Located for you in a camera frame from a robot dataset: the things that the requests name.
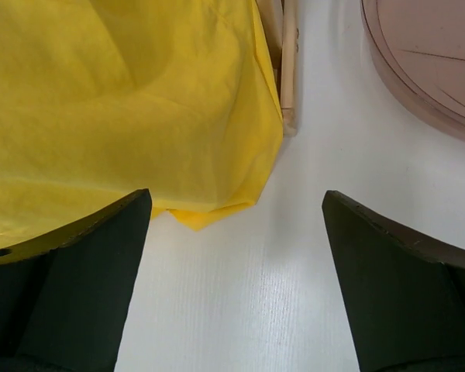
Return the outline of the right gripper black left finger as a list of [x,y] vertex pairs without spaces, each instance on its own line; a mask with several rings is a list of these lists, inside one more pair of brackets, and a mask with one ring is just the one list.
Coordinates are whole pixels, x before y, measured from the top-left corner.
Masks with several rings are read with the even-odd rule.
[[150,223],[146,189],[0,247],[0,371],[112,371]]

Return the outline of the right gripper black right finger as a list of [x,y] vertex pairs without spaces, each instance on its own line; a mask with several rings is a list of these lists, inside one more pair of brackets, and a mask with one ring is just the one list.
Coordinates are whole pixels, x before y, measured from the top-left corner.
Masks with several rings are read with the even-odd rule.
[[325,228],[362,371],[465,371],[465,250],[339,191]]

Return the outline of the yellow shorts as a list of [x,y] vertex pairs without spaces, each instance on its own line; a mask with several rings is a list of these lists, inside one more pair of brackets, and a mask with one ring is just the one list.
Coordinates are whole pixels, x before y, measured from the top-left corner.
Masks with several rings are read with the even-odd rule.
[[254,1],[0,1],[0,249],[141,188],[201,229],[282,139]]

